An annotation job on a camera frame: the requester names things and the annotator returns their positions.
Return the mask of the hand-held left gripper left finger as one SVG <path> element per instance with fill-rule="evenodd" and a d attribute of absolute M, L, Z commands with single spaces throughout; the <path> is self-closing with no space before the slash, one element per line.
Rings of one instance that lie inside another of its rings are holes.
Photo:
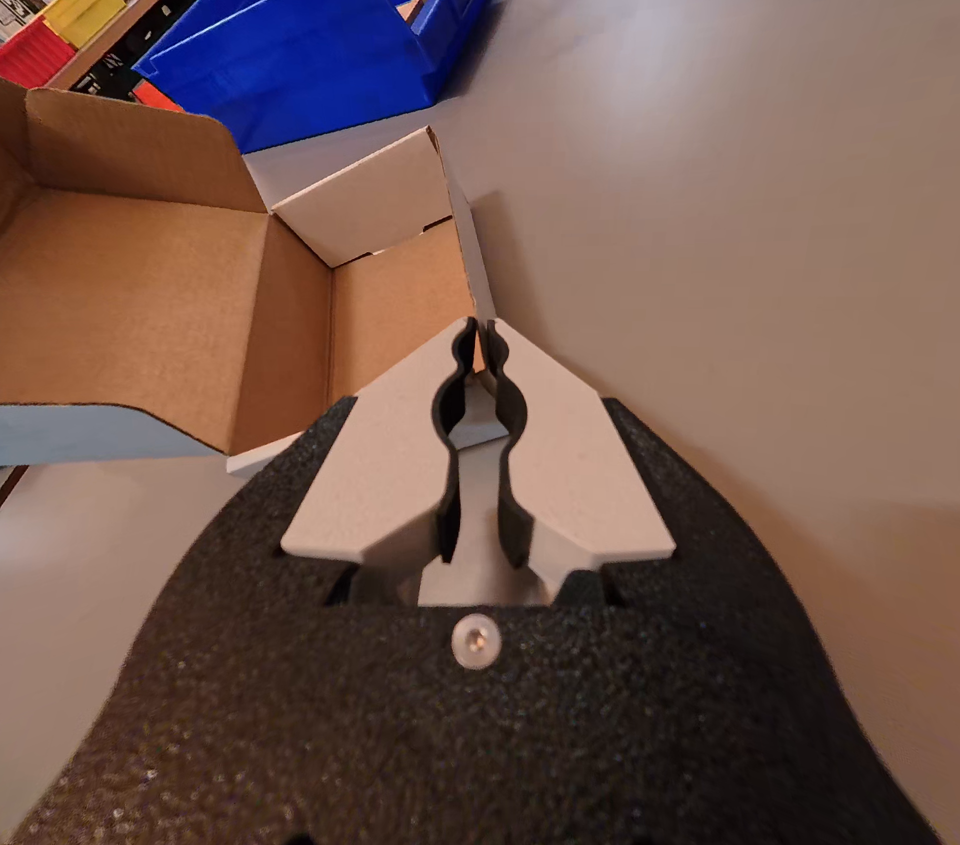
<path fill-rule="evenodd" d="M 355 570 L 354 604 L 418 604 L 424 569 L 450 562 L 461 527 L 459 459 L 478 323 L 455 319 L 356 396 L 280 546 Z"/>

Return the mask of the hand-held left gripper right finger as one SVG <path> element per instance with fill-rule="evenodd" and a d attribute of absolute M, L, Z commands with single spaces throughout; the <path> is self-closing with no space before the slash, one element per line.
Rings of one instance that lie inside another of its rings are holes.
<path fill-rule="evenodd" d="M 486 324 L 499 459 L 498 538 L 558 599 L 570 575 L 666 560 L 676 549 L 601 395 L 510 324 Z"/>

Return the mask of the blue plastic bin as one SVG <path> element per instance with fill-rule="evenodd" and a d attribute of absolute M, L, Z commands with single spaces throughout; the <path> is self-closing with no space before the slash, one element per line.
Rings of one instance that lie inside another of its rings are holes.
<path fill-rule="evenodd" d="M 436 103 L 490 0 L 197 0 L 134 64 L 243 154 Z"/>

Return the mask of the white cardboard mailer box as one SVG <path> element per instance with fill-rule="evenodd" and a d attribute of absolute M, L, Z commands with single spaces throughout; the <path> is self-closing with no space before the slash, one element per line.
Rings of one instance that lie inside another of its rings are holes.
<path fill-rule="evenodd" d="M 212 118 L 1 106 L 4 467 L 244 455 L 497 316 L 429 127 L 267 205 Z"/>

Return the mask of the grey desk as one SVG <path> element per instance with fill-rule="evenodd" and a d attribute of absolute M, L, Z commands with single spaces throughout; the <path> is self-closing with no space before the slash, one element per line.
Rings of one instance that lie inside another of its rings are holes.
<path fill-rule="evenodd" d="M 958 843 L 958 0 L 505 0 L 436 128 L 676 551 L 330 601 L 235 494 L 15 843 Z"/>

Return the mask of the orange traffic cone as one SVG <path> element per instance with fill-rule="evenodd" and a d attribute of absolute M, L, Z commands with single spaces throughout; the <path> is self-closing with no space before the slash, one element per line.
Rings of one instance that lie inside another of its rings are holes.
<path fill-rule="evenodd" d="M 184 109 L 147 80 L 141 80 L 130 93 L 135 102 L 154 109 L 183 112 Z"/>

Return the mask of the yellow plastic bin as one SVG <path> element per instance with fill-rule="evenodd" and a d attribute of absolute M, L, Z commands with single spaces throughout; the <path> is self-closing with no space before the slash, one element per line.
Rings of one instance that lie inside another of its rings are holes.
<path fill-rule="evenodd" d="M 125 8 L 124 0 L 54 0 L 43 9 L 39 18 L 55 35 L 80 50 Z"/>

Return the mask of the white printed carton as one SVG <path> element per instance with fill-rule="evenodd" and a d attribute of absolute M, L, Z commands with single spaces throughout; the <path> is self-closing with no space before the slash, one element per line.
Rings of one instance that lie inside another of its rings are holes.
<path fill-rule="evenodd" d="M 27 27 L 44 8 L 43 0 L 1 0 L 1 43 Z"/>

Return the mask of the red plastic bin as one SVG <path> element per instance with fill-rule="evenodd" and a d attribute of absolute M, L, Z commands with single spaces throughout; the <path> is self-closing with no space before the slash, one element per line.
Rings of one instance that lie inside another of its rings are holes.
<path fill-rule="evenodd" d="M 45 87 L 76 55 L 42 17 L 1 46 L 1 78 L 26 89 Z"/>

